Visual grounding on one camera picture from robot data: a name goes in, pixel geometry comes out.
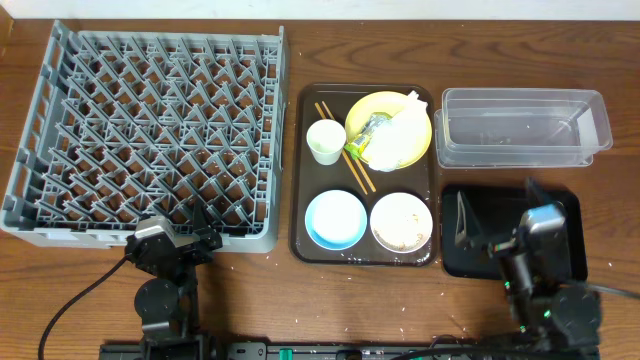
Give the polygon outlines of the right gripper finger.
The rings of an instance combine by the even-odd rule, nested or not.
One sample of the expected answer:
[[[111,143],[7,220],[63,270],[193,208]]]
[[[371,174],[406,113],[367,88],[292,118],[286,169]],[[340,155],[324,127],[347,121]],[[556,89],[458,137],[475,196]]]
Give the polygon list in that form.
[[[459,191],[455,227],[455,246],[463,249],[477,248],[483,238],[482,227],[465,193]]]
[[[561,213],[565,212],[564,205],[554,199],[550,193],[545,191],[533,177],[525,180],[526,199],[531,208],[538,208],[547,205],[553,205]]]

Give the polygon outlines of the white bowl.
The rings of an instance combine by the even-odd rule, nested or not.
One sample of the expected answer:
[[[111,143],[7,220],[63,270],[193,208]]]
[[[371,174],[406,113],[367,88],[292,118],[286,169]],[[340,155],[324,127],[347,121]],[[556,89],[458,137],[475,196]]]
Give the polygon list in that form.
[[[369,227],[374,239],[385,249],[408,254],[425,247],[434,229],[428,206],[417,196],[390,193],[373,206]]]

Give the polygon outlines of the rice and food scraps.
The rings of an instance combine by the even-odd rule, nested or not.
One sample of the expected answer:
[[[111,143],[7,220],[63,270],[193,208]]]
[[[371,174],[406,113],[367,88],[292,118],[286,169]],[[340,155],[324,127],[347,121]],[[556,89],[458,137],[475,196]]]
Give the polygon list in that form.
[[[388,247],[398,251],[409,251],[424,238],[421,217],[415,213],[383,215],[374,232]]]

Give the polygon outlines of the white napkin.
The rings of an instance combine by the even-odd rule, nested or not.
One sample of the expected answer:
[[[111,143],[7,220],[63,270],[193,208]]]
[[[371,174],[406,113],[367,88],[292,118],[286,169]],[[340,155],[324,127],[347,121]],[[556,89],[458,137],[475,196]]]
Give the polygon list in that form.
[[[428,103],[412,91],[391,123],[375,131],[363,153],[372,170],[392,172],[405,168],[426,153],[432,137],[427,107]]]

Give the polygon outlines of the green yellow snack wrapper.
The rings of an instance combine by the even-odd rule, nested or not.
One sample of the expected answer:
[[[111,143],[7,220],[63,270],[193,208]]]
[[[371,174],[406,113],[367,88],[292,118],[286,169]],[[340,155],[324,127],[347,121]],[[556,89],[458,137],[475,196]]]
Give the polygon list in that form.
[[[356,134],[354,139],[345,145],[345,151],[353,158],[361,159],[366,147],[373,139],[375,131],[381,126],[389,125],[391,123],[391,119],[392,117],[384,112],[372,113],[369,120]]]

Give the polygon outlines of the white paper cup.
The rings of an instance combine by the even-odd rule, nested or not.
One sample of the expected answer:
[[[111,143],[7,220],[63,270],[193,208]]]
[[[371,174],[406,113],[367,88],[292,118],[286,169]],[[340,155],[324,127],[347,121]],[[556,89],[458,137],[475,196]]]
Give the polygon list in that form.
[[[306,142],[313,158],[320,165],[332,165],[339,160],[347,135],[344,127],[335,120],[321,119],[314,122],[306,133]]]

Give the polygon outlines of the yellow plastic plate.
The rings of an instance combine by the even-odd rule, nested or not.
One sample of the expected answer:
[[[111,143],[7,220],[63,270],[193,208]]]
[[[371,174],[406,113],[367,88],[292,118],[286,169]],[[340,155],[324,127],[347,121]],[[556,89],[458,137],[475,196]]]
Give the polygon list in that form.
[[[380,91],[351,107],[345,120],[345,151],[370,169],[392,172],[419,160],[432,138],[428,103],[417,91]]]

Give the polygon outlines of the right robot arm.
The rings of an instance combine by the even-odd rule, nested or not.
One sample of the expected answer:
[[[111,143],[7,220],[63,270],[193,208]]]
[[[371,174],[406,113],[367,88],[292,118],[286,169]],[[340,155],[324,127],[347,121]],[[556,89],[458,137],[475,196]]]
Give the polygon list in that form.
[[[485,339],[509,350],[599,353],[601,299],[588,288],[579,204],[568,191],[449,185],[442,194],[444,268],[503,283],[517,332]]]

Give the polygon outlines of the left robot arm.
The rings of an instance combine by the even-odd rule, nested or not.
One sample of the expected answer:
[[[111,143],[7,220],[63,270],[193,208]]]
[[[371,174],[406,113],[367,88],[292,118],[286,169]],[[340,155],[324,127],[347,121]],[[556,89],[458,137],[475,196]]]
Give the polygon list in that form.
[[[144,359],[216,357],[216,340],[200,329],[196,267],[211,262],[222,245],[200,201],[189,235],[177,234],[168,218],[157,215],[142,218],[127,237],[125,259],[152,276],[134,298]]]

